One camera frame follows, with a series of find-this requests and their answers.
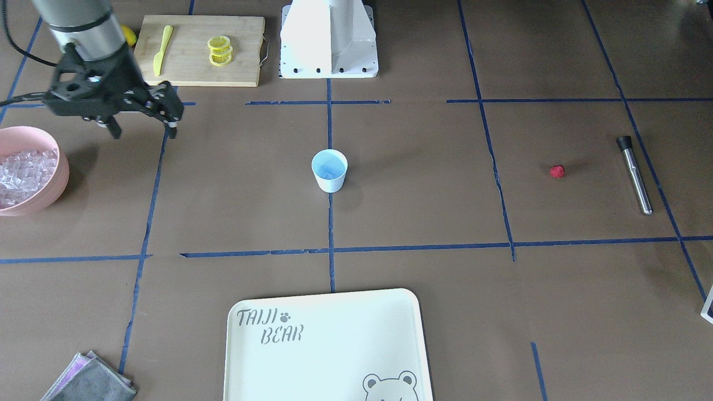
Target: light blue plastic cup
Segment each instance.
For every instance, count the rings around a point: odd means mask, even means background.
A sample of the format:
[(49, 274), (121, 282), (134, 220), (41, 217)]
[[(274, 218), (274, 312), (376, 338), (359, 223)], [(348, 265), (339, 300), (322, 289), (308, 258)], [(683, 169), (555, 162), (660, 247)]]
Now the light blue plastic cup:
[(312, 158), (312, 172), (317, 185), (327, 193), (339, 191), (347, 175), (347, 158), (342, 152), (325, 149)]

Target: silver metal rod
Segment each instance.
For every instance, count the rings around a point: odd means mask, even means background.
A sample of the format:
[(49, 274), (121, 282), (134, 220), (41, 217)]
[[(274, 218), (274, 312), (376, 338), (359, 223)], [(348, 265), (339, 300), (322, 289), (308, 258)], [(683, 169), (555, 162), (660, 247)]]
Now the silver metal rod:
[(644, 181), (641, 179), (641, 173), (639, 172), (639, 166), (636, 164), (636, 158), (634, 157), (634, 152), (632, 151), (631, 137), (623, 136), (617, 139), (619, 144), (619, 149), (624, 153), (624, 160), (626, 161), (627, 168), (629, 170), (629, 176), (634, 184), (634, 190), (636, 191), (636, 196), (639, 198), (639, 205), (641, 205), (641, 211), (645, 215), (650, 215), (653, 213), (651, 209), (651, 202), (649, 202), (649, 196), (646, 194), (646, 187), (644, 187)]

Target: robotic arm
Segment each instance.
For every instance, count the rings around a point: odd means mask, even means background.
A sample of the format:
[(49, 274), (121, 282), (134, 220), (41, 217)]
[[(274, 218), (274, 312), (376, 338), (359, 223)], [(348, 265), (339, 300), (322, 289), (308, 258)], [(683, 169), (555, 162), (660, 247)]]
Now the robotic arm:
[(119, 138), (121, 127), (113, 116), (140, 111), (175, 137), (183, 104), (170, 82), (144, 82), (109, 0), (32, 2), (63, 52), (42, 99), (54, 114), (96, 121)]

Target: yellow fruit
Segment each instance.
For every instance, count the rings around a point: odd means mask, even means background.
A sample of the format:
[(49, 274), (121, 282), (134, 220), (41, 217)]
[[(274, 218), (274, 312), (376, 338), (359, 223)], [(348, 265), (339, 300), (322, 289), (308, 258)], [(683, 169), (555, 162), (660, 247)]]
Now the yellow fruit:
[(124, 32), (124, 37), (126, 37), (126, 43), (128, 43), (129, 46), (135, 45), (136, 44), (136, 34), (133, 33), (131, 28), (122, 24), (121, 30)]

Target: yellow knife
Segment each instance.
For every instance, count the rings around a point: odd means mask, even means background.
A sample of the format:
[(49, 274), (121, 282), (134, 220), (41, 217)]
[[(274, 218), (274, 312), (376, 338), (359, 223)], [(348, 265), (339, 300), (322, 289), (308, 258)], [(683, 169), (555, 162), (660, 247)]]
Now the yellow knife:
[(163, 28), (163, 37), (161, 37), (161, 49), (153, 57), (153, 73), (156, 76), (161, 75), (161, 66), (163, 65), (163, 56), (166, 53), (166, 47), (168, 46), (168, 41), (171, 39), (171, 34), (173, 33), (173, 27), (171, 25), (166, 25)]

